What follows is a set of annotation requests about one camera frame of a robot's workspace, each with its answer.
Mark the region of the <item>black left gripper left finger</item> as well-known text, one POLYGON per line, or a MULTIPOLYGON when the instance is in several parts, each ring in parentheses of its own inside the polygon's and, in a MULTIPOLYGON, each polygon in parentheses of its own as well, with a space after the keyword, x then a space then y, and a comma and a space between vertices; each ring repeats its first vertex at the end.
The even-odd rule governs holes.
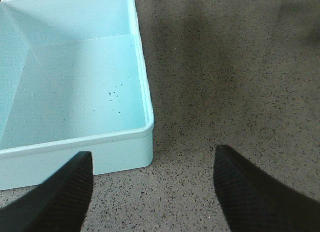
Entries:
POLYGON ((94 189, 90 151, 74 155, 43 183, 0 210, 2 232, 79 232, 94 189))

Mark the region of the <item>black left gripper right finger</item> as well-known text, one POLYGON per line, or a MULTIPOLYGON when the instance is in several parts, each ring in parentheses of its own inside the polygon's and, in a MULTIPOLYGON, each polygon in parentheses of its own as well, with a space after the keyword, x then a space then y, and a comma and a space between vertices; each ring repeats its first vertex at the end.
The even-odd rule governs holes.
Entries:
POLYGON ((217 145, 215 193, 233 232, 318 232, 320 203, 278 181, 229 145, 217 145))

